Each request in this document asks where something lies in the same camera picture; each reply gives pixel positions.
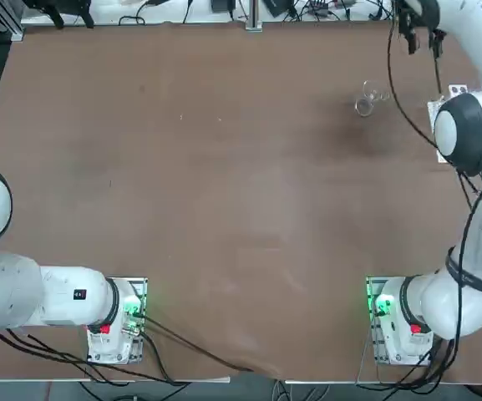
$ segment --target floor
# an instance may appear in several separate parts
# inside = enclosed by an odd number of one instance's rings
[[[8,55],[9,46],[0,44],[0,78],[3,73],[4,64]],[[271,399],[271,390],[274,381],[255,374],[242,374],[232,378],[231,383],[193,383],[189,388],[176,394],[172,399],[228,399],[228,400],[268,400]],[[161,383],[132,383],[126,388],[112,388],[101,384],[87,384],[87,387],[94,392],[101,400],[112,400],[120,395],[141,395],[146,400],[158,400],[172,392],[172,388]],[[317,386],[317,394],[323,392],[326,386]],[[310,385],[296,384],[292,387],[291,400],[303,400],[312,389]],[[352,384],[332,385],[324,397],[325,400],[381,400],[386,393],[369,392],[356,388]],[[400,392],[395,394],[394,400],[414,401],[420,396],[412,393]],[[0,401],[10,399],[23,399],[28,401],[64,401],[91,400],[90,395],[77,383],[0,383]],[[464,386],[442,385],[437,391],[429,396],[429,399],[438,401],[450,400],[478,400],[479,397],[472,394]]]

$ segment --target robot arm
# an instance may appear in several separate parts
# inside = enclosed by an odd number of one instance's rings
[[[459,41],[482,82],[482,0],[406,0],[429,29]],[[458,171],[482,176],[482,90],[448,100],[439,110],[434,138],[440,153]],[[390,363],[416,363],[437,334],[452,339],[458,322],[459,250],[449,251],[444,266],[417,277],[387,281],[380,323]],[[461,336],[482,328],[482,201],[465,242]]]
[[[0,237],[12,212],[11,191],[0,174]],[[143,322],[133,312],[143,310],[128,280],[105,279],[81,266],[39,266],[0,252],[0,329],[84,325],[95,362],[135,362],[133,340]]]

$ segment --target clear glass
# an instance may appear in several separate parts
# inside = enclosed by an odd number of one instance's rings
[[[378,81],[367,80],[363,82],[363,94],[356,99],[355,109],[362,117],[373,113],[376,102],[390,98],[389,91]]]

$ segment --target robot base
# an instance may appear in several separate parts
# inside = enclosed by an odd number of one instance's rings
[[[368,313],[376,363],[415,365],[432,347],[434,334],[415,333],[403,318],[398,295],[404,277],[367,277]],[[421,365],[428,365],[425,358]]]
[[[87,328],[88,360],[96,363],[126,364],[142,361],[144,341],[140,333],[145,320],[132,313],[146,313],[148,279],[143,277],[112,277],[119,290],[119,308],[116,318],[101,332]]]

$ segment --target brown table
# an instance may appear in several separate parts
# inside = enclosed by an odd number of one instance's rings
[[[454,172],[392,101],[353,109],[365,79],[387,80],[387,36],[385,23],[29,32],[0,87],[15,201],[0,249],[146,276],[153,316],[257,372],[355,380],[365,276],[442,266],[466,216]],[[433,62],[425,41],[405,49],[395,85],[427,129]],[[444,84],[476,84],[451,39],[444,50]],[[82,351],[75,328],[37,331]],[[231,373],[157,341],[174,377]],[[137,369],[157,374],[150,355]],[[78,373],[0,344],[0,378]],[[370,349],[362,380],[376,380]],[[446,380],[482,383],[482,331]]]

